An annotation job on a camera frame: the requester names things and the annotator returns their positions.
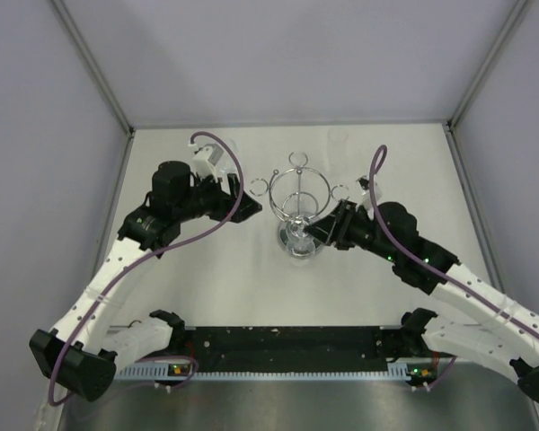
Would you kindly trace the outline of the chrome wire wine glass rack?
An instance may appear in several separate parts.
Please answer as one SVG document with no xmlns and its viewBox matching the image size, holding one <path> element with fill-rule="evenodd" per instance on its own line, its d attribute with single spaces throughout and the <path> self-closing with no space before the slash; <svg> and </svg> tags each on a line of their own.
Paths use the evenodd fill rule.
<svg viewBox="0 0 539 431">
<path fill-rule="evenodd" d="M 266 197 L 269 209 L 279 220 L 277 238 L 282 250 L 286 249 L 286 224 L 296 216 L 305 216 L 309 224 L 326 215 L 331 206 L 341 199 L 349 197 L 349 187 L 334 183 L 309 163 L 304 152 L 292 152 L 288 155 L 289 166 L 283 170 L 274 170 L 268 179 L 255 178 L 250 182 L 249 192 L 256 198 Z M 323 249 L 323 244 L 314 238 L 316 254 Z"/>
</svg>

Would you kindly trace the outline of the clear removed champagne glass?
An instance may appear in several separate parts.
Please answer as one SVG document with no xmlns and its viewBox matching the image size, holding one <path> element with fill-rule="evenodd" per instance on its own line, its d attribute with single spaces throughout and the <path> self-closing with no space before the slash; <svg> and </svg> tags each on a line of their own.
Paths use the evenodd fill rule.
<svg viewBox="0 0 539 431">
<path fill-rule="evenodd" d="M 326 155 L 328 173 L 334 179 L 341 176 L 346 159 L 348 132 L 344 128 L 330 128 L 327 134 Z"/>
</svg>

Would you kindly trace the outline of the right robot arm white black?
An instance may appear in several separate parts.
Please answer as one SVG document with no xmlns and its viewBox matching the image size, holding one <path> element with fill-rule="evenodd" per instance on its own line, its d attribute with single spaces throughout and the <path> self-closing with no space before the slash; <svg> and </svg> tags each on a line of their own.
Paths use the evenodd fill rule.
<svg viewBox="0 0 539 431">
<path fill-rule="evenodd" d="M 446 303 L 473 320 L 449 322 L 435 312 L 416 310 L 419 323 L 403 330 L 410 354 L 428 349 L 457 356 L 495 371 L 539 403 L 539 314 L 488 285 L 452 252 L 420 236 L 417 220 L 403 205 L 383 203 L 372 213 L 340 202 L 305 232 L 326 246 L 359 247 L 385 259 L 406 285 Z"/>
</svg>

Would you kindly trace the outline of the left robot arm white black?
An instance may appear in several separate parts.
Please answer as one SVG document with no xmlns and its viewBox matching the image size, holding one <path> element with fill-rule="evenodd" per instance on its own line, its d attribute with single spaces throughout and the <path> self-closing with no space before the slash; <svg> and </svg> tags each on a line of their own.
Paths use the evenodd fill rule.
<svg viewBox="0 0 539 431">
<path fill-rule="evenodd" d="M 160 163 L 141 205 L 124 219 L 109 254 L 79 298 L 50 330 L 36 330 L 29 346 L 44 377 L 47 403 L 57 407 L 73 396 L 98 400 L 117 373 L 161 350 L 176 356 L 186 336 L 173 312 L 151 312 L 134 327 L 109 329 L 135 290 L 137 269 L 167 251 L 180 249 L 261 211 L 244 190 L 243 167 L 221 178 L 213 163 Z"/>
</svg>

